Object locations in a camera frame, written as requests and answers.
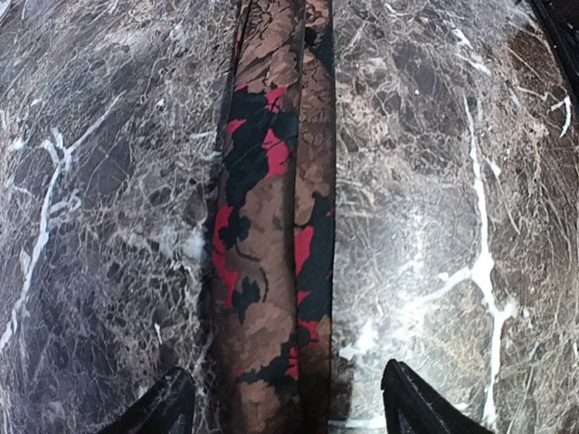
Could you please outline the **brown red patterned tie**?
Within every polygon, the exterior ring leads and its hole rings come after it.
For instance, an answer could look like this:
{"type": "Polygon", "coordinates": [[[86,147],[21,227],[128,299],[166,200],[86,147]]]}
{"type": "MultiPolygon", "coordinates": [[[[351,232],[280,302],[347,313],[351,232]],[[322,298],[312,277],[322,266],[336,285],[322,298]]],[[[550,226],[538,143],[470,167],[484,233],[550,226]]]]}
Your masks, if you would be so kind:
{"type": "Polygon", "coordinates": [[[336,210],[329,1],[244,1],[212,239],[228,433],[328,430],[336,210]]]}

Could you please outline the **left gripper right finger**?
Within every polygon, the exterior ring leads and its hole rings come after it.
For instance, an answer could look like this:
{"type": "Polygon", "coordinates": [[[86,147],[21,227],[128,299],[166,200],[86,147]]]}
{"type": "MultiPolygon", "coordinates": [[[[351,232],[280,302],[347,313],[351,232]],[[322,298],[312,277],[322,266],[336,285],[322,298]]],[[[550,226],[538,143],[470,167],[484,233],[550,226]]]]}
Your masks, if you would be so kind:
{"type": "Polygon", "coordinates": [[[387,362],[381,390],[390,434],[492,434],[457,410],[404,362],[387,362]]]}

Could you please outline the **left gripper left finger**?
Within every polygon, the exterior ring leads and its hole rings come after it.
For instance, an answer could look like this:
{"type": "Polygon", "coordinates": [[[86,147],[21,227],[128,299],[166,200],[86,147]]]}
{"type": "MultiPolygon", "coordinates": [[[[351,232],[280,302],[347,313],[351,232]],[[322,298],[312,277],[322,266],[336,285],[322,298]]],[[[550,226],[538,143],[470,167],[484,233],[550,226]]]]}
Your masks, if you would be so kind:
{"type": "Polygon", "coordinates": [[[195,382],[175,366],[99,434],[194,433],[195,382]]]}

